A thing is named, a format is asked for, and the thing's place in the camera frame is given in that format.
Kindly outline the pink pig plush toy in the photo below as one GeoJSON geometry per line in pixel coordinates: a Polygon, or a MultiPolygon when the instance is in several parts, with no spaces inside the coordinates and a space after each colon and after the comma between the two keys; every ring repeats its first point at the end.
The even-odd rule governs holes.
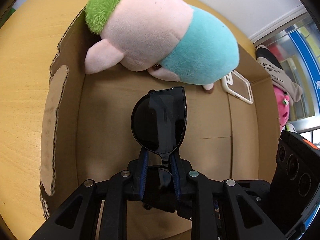
{"type": "Polygon", "coordinates": [[[100,36],[86,53],[87,74],[120,63],[132,72],[211,90],[239,65],[230,29],[183,0],[88,0],[85,22],[100,36]]]}

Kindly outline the white clear phone case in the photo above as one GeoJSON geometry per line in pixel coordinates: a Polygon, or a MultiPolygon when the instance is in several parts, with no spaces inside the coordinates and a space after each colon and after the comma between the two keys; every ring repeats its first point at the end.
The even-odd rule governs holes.
{"type": "Polygon", "coordinates": [[[250,82],[236,70],[221,79],[223,90],[237,99],[251,105],[254,102],[250,82]]]}

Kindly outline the black sunglasses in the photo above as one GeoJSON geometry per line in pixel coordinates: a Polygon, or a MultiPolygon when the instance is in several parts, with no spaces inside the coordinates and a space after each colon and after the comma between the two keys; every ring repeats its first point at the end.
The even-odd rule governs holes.
{"type": "Polygon", "coordinates": [[[160,156],[162,165],[171,168],[176,196],[181,194],[178,153],[187,126],[187,102],[183,87],[151,90],[138,100],[131,115],[131,131],[146,150],[160,156]]]}

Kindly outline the magenta plush toy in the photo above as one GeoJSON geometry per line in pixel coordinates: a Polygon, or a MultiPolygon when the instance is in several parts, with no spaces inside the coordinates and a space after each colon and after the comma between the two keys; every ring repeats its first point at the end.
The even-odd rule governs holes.
{"type": "Polygon", "coordinates": [[[290,115],[290,97],[287,92],[275,85],[273,85],[273,91],[276,96],[279,127],[282,130],[287,124],[290,115]]]}

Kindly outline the beige and black cloth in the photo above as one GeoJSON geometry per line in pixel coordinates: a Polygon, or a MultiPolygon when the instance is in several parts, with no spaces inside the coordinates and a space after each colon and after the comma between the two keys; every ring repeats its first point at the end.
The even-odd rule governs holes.
{"type": "Polygon", "coordinates": [[[301,100],[303,89],[298,84],[293,82],[285,73],[280,62],[274,54],[264,45],[257,46],[255,50],[257,62],[270,74],[273,84],[287,92],[290,98],[290,105],[301,100]]]}

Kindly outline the white panda plush toy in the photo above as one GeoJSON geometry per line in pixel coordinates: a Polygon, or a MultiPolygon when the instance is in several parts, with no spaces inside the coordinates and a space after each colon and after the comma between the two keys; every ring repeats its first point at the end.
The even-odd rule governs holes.
{"type": "Polygon", "coordinates": [[[297,131],[296,131],[295,127],[293,126],[293,124],[291,124],[291,123],[289,123],[289,122],[285,125],[284,129],[285,129],[286,131],[290,131],[290,132],[293,132],[293,133],[297,133],[297,131]]]}

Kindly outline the brown cardboard box tray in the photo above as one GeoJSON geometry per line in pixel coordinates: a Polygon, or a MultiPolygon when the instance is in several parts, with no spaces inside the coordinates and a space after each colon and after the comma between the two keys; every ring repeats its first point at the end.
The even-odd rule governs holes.
{"type": "Polygon", "coordinates": [[[84,13],[50,66],[41,137],[45,223],[34,239],[274,239],[268,217],[278,111],[272,80],[245,50],[249,105],[118,64],[84,72],[97,41],[84,13]]]}

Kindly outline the blue banner with characters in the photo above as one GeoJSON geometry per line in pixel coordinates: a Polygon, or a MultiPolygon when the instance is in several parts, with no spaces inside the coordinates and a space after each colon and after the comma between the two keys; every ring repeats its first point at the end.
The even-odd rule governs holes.
{"type": "Polygon", "coordinates": [[[312,52],[307,39],[297,30],[289,34],[289,37],[297,48],[311,79],[311,87],[315,91],[317,101],[319,101],[319,62],[312,52]]]}

